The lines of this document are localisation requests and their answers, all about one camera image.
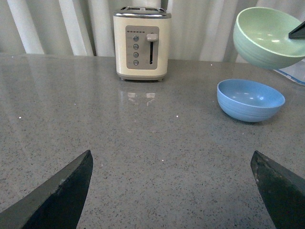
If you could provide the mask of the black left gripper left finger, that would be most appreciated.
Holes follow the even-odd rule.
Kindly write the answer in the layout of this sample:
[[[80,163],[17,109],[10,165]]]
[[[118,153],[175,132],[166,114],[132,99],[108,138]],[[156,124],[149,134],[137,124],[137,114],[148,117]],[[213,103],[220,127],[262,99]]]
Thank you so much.
[[[93,170],[90,150],[0,214],[2,229],[75,229]]]

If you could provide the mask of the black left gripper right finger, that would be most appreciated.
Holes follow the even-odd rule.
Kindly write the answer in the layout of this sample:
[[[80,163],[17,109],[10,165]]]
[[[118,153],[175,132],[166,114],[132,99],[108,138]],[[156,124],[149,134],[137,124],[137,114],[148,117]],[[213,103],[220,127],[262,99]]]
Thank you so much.
[[[277,229],[305,227],[305,179],[254,151],[252,173],[264,205]]]

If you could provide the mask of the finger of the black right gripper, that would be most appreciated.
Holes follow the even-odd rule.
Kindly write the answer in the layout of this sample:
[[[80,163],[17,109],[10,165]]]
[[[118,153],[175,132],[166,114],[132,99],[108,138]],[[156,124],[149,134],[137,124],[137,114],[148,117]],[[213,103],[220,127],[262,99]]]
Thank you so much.
[[[294,28],[288,34],[289,39],[304,39],[305,38],[305,21]]]

